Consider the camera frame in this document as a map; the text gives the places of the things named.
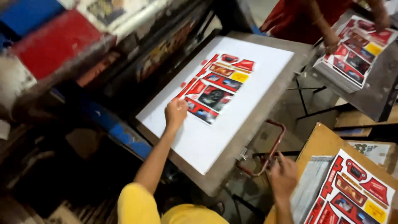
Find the yellow label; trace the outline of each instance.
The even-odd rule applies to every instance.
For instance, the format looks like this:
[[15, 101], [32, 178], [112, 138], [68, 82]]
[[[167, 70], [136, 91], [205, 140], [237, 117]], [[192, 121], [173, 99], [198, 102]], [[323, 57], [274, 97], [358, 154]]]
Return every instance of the yellow label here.
[[384, 223], [384, 220], [386, 219], [386, 212], [369, 199], [365, 204], [365, 212], [376, 219], [379, 223]]
[[231, 76], [231, 79], [236, 80], [238, 82], [244, 83], [249, 76], [243, 73], [234, 72]]
[[373, 44], [373, 43], [369, 43], [365, 49], [367, 51], [369, 51], [371, 54], [373, 54], [374, 56], [378, 56], [383, 49], [381, 49], [380, 47], [378, 47], [377, 45]]

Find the person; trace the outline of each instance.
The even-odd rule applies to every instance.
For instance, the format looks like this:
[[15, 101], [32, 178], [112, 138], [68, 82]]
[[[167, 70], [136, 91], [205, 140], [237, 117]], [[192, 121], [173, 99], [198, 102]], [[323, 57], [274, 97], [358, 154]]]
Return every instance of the person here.
[[[187, 109], [187, 103], [179, 99], [173, 99], [165, 108], [166, 128], [159, 143], [139, 168], [133, 183], [126, 185], [120, 193], [117, 204], [119, 224], [227, 224], [223, 217], [204, 206], [181, 204], [161, 218], [157, 211], [153, 194]], [[289, 198], [297, 184], [297, 168], [292, 160], [281, 153], [279, 156], [281, 165], [275, 163], [271, 170], [277, 223], [293, 224]]]
[[[377, 31], [391, 26], [383, 0], [366, 0], [375, 17]], [[315, 44], [324, 39], [326, 52], [331, 54], [340, 41], [331, 25], [350, 8], [352, 0], [279, 0], [260, 27], [262, 32], [295, 42]]]

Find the bracelet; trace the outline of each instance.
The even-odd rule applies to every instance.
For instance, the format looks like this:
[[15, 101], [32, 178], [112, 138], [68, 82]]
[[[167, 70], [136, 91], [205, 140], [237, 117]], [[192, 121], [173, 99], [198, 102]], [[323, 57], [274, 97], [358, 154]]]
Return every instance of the bracelet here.
[[317, 24], [317, 23], [319, 22], [319, 20], [321, 20], [321, 19], [323, 19], [323, 18], [324, 18], [323, 15], [320, 16], [318, 19], [316, 19], [315, 21], [312, 22], [312, 25]]

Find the red shirt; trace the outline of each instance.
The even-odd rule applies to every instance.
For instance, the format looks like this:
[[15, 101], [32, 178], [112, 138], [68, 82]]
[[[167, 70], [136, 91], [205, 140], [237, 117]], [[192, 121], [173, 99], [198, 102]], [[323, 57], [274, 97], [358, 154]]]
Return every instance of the red shirt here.
[[[326, 21], [332, 26], [347, 11], [352, 0], [317, 0]], [[299, 0], [279, 0], [260, 30], [279, 39], [315, 44], [322, 34], [299, 5]]]

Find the yellow shirt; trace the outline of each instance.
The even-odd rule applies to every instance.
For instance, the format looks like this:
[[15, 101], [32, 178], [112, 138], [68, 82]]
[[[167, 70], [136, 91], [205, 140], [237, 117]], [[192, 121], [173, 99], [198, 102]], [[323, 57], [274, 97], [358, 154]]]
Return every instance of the yellow shirt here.
[[160, 218], [154, 197], [140, 184], [126, 185], [117, 202], [119, 224], [228, 224], [204, 206], [182, 204]]

